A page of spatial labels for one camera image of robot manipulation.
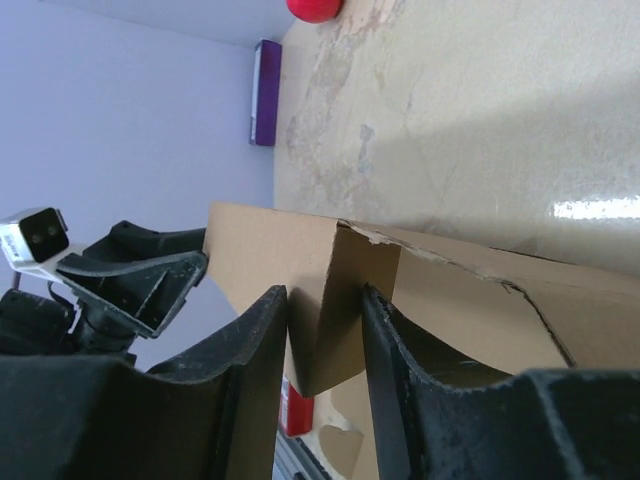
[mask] torn cardboard edge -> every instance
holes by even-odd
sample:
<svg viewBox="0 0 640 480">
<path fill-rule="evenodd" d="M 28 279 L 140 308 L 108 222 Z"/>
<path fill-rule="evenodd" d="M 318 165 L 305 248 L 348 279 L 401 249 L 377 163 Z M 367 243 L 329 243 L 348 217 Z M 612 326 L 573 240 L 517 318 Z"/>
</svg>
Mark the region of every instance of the torn cardboard edge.
<svg viewBox="0 0 640 480">
<path fill-rule="evenodd" d="M 631 277 L 417 232 L 228 204 L 212 206 L 205 252 L 209 274 L 238 311 L 269 286 L 287 285 L 293 349 L 286 373 L 303 394 L 364 369 L 364 283 L 437 338 L 507 373 L 640 365 L 633 341 L 640 335 L 640 280 Z"/>
<path fill-rule="evenodd" d="M 456 261 L 454 261 L 454 260 L 452 260 L 450 258 L 446 258 L 446 257 L 438 254 L 435 251 L 423 250 L 421 248 L 416 248 L 416 247 L 412 246 L 408 242 L 399 240 L 397 238 L 393 238 L 393 237 L 391 237 L 389 235 L 385 235 L 384 233 L 381 233 L 380 231 L 367 230 L 365 228 L 360 227 L 359 224 L 356 223 L 356 222 L 350 222 L 348 220 L 340 219 L 340 220 L 338 220 L 338 225 L 340 227 L 342 227 L 342 228 L 349 228 L 349 229 L 359 233 L 360 235 L 363 235 L 363 236 L 367 237 L 369 239 L 369 241 L 374 245 L 377 245 L 377 244 L 397 245 L 397 246 L 399 246 L 401 248 L 404 248 L 407 252 L 409 252 L 410 254 L 412 254 L 415 257 L 420 258 L 422 260 L 426 260 L 428 262 L 437 262 L 437 263 L 453 265 L 453 266 L 455 266 L 457 268 L 460 268 L 465 273 L 469 273 L 469 274 L 475 276 L 476 278 L 478 278 L 480 280 L 497 282 L 497 283 L 503 285 L 504 287 L 512 288 L 513 290 L 516 290 L 516 291 L 520 292 L 523 295 L 524 299 L 535 310 L 535 312 L 537 313 L 538 317 L 540 318 L 540 321 L 542 322 L 544 327 L 547 329 L 547 331 L 549 333 L 549 337 L 551 338 L 551 341 L 553 341 L 553 343 L 558 348 L 558 352 L 560 353 L 560 355 L 562 355 L 562 357 L 563 357 L 563 359 L 564 359 L 564 361 L 566 363 L 566 366 L 568 366 L 568 367 L 574 367 L 575 366 L 575 361 L 571 358 L 570 353 L 567 351 L 566 347 L 562 344 L 562 341 L 556 336 L 555 332 L 553 331 L 552 325 L 545 319 L 545 316 L 544 316 L 543 312 L 535 304 L 535 302 L 531 299 L 531 297 L 527 294 L 526 290 L 524 290 L 522 287 L 518 286 L 513 281 L 501 278 L 501 277 L 497 276 L 497 274 L 491 273 L 491 272 L 487 271 L 486 269 L 483 269 L 483 268 L 480 268 L 480 267 L 467 266 L 467 265 L 464 265 L 462 263 L 456 262 Z M 504 251 L 505 253 L 518 255 L 516 253 L 508 252 L 508 251 L 505 251 L 505 250 L 502 250 L 502 251 Z M 534 258 L 534 259 L 540 260 L 540 261 L 552 261 L 552 260 L 548 260 L 548 259 L 545 259 L 545 258 L 542 258 L 542 257 L 530 257 L 530 258 Z"/>
</svg>

